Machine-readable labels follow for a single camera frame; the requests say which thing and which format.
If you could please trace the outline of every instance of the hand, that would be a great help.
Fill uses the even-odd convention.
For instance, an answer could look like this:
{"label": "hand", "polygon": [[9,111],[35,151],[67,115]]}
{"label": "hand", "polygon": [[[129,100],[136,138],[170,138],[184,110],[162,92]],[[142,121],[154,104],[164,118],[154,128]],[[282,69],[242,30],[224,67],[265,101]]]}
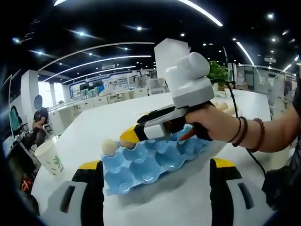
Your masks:
{"label": "hand", "polygon": [[[185,115],[186,123],[201,123],[206,129],[212,140],[230,141],[237,133],[239,119],[232,117],[214,106],[206,107]],[[179,140],[186,140],[195,135],[194,129],[182,136]]]}

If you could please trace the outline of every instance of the person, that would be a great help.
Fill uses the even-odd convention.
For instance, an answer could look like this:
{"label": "person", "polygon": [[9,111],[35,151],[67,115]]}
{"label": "person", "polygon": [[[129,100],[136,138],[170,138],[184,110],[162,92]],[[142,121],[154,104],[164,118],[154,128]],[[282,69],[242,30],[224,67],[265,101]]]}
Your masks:
{"label": "person", "polygon": [[47,124],[48,121],[48,110],[43,107],[43,98],[37,95],[34,99],[34,108],[37,110],[33,116],[31,140],[35,141],[37,147],[39,147],[45,140],[45,132],[43,125]]}
{"label": "person", "polygon": [[[289,211],[293,208],[293,203],[300,206],[301,80],[299,78],[293,103],[279,119],[263,123],[244,120],[230,116],[211,105],[186,114],[185,119],[189,124],[201,123],[208,129],[208,135],[212,140],[231,141],[236,145],[239,142],[239,146],[253,149],[253,152],[257,151],[254,149],[268,153],[279,152],[298,138],[290,164],[281,169],[269,171],[262,190],[266,194],[267,203],[275,210]],[[180,140],[185,140],[194,134],[195,131],[192,129]]]}

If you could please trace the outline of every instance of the white pillar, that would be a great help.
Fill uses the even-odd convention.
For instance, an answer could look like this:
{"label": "white pillar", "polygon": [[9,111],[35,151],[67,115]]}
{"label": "white pillar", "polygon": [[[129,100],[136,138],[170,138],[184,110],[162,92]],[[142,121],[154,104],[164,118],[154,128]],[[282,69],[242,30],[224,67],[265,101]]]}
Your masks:
{"label": "white pillar", "polygon": [[63,87],[64,102],[68,103],[71,101],[70,85],[62,85],[62,87]]}
{"label": "white pillar", "polygon": [[165,71],[190,52],[188,43],[173,39],[165,39],[155,46],[155,58],[158,78],[164,78]]}
{"label": "white pillar", "polygon": [[49,84],[50,84],[50,93],[51,93],[52,104],[53,104],[53,107],[56,107],[57,103],[56,103],[56,98],[55,98],[55,86],[53,83],[49,83]]}
{"label": "white pillar", "polygon": [[33,116],[36,112],[33,102],[38,94],[38,72],[28,70],[21,77],[21,102],[23,113],[30,128],[32,127]]}

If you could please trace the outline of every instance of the egg carton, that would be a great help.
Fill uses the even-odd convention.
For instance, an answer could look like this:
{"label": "egg carton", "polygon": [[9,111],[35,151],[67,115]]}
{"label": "egg carton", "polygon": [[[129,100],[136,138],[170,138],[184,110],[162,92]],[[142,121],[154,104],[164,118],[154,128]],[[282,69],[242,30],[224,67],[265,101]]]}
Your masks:
{"label": "egg carton", "polygon": [[178,141],[191,126],[185,125],[168,141],[152,139],[138,143],[134,149],[119,147],[113,157],[102,155],[107,194],[126,194],[140,184],[151,184],[165,172],[178,170],[185,161],[196,159],[206,151],[209,141],[193,136]]}

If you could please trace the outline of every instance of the table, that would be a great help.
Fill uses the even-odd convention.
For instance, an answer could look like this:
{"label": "table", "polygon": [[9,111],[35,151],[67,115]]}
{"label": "table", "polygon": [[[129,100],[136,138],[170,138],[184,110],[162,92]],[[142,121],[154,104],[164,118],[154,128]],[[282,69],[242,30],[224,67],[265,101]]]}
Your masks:
{"label": "table", "polygon": [[[235,99],[243,115],[270,120],[266,95],[234,90]],[[232,103],[230,98],[215,97],[214,101]],[[104,138],[118,139],[119,135],[144,113],[172,104],[169,93],[131,99],[83,112],[56,142],[65,171],[61,179],[50,175],[42,166],[32,188],[40,212],[45,211],[48,197],[63,181],[71,180],[82,163],[100,159]],[[185,164],[155,183],[141,186],[126,195],[105,195],[103,217],[108,226],[211,225],[209,159],[224,158],[236,163],[243,177],[262,186],[263,175],[244,148],[234,148],[224,142],[213,142],[211,151]],[[266,163],[269,155],[258,153]]]}

